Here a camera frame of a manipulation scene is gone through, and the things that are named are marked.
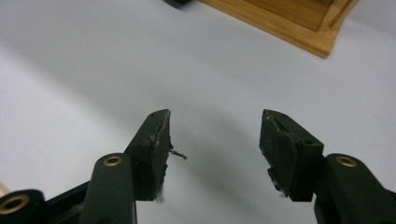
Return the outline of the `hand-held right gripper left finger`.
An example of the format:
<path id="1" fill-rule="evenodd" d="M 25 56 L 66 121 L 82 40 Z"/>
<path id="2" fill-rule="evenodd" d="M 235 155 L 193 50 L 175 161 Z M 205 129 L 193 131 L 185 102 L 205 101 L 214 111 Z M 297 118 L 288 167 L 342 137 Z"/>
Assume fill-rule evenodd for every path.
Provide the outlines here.
<path id="1" fill-rule="evenodd" d="M 125 149 L 132 161 L 134 197 L 137 201 L 154 201 L 158 198 L 170 154 L 187 159 L 173 148 L 170 118 L 169 109 L 150 113 Z"/>

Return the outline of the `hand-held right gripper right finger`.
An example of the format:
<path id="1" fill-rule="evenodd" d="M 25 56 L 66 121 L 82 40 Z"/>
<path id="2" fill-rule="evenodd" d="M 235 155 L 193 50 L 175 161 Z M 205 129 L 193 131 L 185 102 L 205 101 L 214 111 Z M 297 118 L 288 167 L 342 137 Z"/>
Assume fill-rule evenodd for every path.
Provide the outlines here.
<path id="1" fill-rule="evenodd" d="M 276 189 L 294 202 L 310 202 L 324 144 L 286 114 L 264 109 L 259 147 Z"/>

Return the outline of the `black sandal with silver strap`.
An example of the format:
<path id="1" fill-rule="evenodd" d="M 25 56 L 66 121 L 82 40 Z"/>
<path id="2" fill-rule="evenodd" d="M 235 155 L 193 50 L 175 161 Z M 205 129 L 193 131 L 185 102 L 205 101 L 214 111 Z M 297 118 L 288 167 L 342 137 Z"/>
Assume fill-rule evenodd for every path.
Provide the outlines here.
<path id="1" fill-rule="evenodd" d="M 168 3 L 171 6 L 185 6 L 187 5 L 189 2 L 193 1 L 193 0 L 163 0 L 164 2 Z"/>

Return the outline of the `wooden tray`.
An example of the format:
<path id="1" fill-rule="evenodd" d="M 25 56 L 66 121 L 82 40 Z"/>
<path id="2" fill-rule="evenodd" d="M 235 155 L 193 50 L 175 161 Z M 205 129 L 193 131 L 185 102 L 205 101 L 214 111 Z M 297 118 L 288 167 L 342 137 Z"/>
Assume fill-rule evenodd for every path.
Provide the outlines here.
<path id="1" fill-rule="evenodd" d="M 199 0 L 322 59 L 360 0 Z"/>

